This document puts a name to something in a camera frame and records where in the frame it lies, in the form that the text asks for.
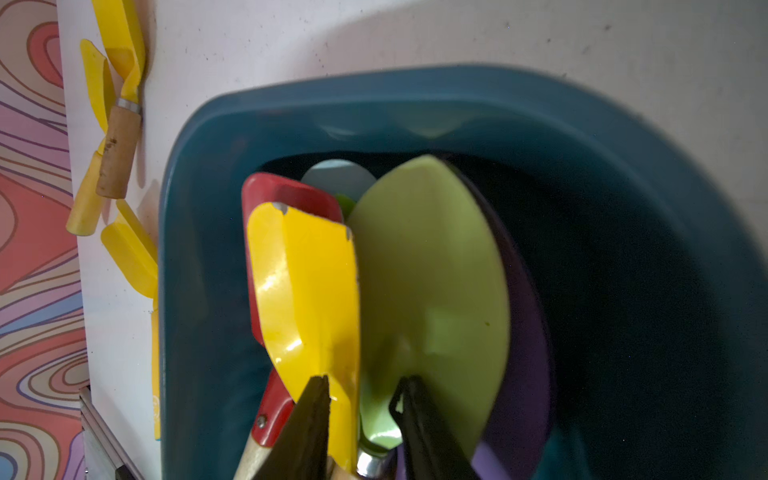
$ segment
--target blue plastic bin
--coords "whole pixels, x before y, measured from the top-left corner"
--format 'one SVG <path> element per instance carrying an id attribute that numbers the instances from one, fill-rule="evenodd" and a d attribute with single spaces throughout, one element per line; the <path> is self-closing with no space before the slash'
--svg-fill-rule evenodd
<path id="1" fill-rule="evenodd" d="M 270 370 L 250 334 L 243 180 L 339 152 L 379 176 L 423 151 L 458 154 L 541 294 L 558 418 L 539 478 L 764 477 L 768 279 L 727 203 L 604 99 L 466 66 L 241 91 L 184 126 L 161 201 L 165 479 L 232 477 Z"/>

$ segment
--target yellow trowel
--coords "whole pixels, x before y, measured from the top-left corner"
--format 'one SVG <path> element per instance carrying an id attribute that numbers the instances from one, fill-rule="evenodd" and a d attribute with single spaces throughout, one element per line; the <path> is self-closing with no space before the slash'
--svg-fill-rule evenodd
<path id="1" fill-rule="evenodd" d="M 141 134 L 139 84 L 146 55 L 144 39 L 132 0 L 93 0 L 93 5 L 104 49 L 124 80 L 120 98 L 110 109 L 96 193 L 107 198 L 125 198 Z"/>
<path id="2" fill-rule="evenodd" d="M 152 396 L 154 437 L 160 440 L 160 343 L 157 311 L 157 248 L 134 211 L 114 202 L 118 217 L 101 231 L 101 242 L 137 292 L 152 299 Z"/>
<path id="3" fill-rule="evenodd" d="M 88 98 L 96 120 L 104 133 L 107 133 L 107 113 L 114 104 L 114 85 L 109 72 L 107 58 L 88 40 L 80 40 L 80 53 L 85 68 L 85 83 L 88 86 Z M 88 165 L 88 171 L 74 197 L 72 210 L 67 219 L 67 231 L 86 237 L 96 231 L 96 223 L 101 213 L 104 198 L 96 194 L 96 182 L 101 168 L 101 155 L 104 153 L 104 140 L 98 146 Z"/>
<path id="4" fill-rule="evenodd" d="M 359 425 L 360 318 L 352 233 L 285 204 L 261 204 L 247 224 L 264 346 L 298 401 L 328 375 L 328 455 L 351 472 Z"/>

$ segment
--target yellow metal trowel blade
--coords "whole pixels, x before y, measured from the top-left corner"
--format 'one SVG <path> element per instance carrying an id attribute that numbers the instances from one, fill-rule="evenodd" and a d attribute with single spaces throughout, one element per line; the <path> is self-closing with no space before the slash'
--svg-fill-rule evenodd
<path id="1" fill-rule="evenodd" d="M 124 80 L 120 96 L 137 104 L 146 52 L 136 5 L 132 0 L 93 0 L 93 4 L 104 49 Z"/>
<path id="2" fill-rule="evenodd" d="M 248 247 L 264 346 L 294 400 L 328 375 L 328 455 L 351 472 L 359 424 L 360 318 L 350 230 L 283 204 L 250 215 Z"/>
<path id="3" fill-rule="evenodd" d="M 137 292 L 157 292 L 157 248 L 125 200 L 114 202 L 118 217 L 101 231 L 101 242 Z"/>
<path id="4" fill-rule="evenodd" d="M 114 105 L 114 84 L 109 72 L 107 57 L 89 40 L 80 40 L 80 53 L 83 57 L 85 69 L 85 83 L 88 86 L 88 99 L 91 100 L 91 108 L 98 124 L 104 133 L 107 133 L 107 118 L 109 109 Z"/>

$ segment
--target wooden handle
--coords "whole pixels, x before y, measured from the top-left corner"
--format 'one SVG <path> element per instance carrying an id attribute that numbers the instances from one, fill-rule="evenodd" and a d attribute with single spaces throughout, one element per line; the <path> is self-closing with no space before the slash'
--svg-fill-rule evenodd
<path id="1" fill-rule="evenodd" d="M 266 461 L 266 457 L 270 456 L 270 452 L 272 449 L 259 445 L 251 435 L 248 435 L 233 480 L 251 480 Z"/>
<path id="2" fill-rule="evenodd" d="M 104 205 L 104 198 L 96 194 L 99 170 L 101 169 L 101 155 L 94 152 L 88 171 L 85 172 L 77 195 L 74 196 L 72 210 L 67 219 L 67 231 L 73 235 L 87 237 L 96 231 L 98 216 Z"/>
<path id="3" fill-rule="evenodd" d="M 344 468 L 339 467 L 335 462 L 333 463 L 330 480 L 357 480 L 357 478 L 358 476 L 354 473 L 349 473 Z"/>
<path id="4" fill-rule="evenodd" d="M 109 111 L 109 128 L 104 144 L 96 193 L 106 198 L 125 198 L 136 143 L 141 135 L 141 115 L 115 105 Z"/>

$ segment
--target pink swirl pattern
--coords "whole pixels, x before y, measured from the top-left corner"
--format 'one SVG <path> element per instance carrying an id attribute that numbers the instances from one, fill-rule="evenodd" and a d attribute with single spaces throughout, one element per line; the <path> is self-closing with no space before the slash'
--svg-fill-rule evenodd
<path id="1" fill-rule="evenodd" d="M 0 0 L 0 480 L 85 477 L 88 384 L 56 4 Z"/>

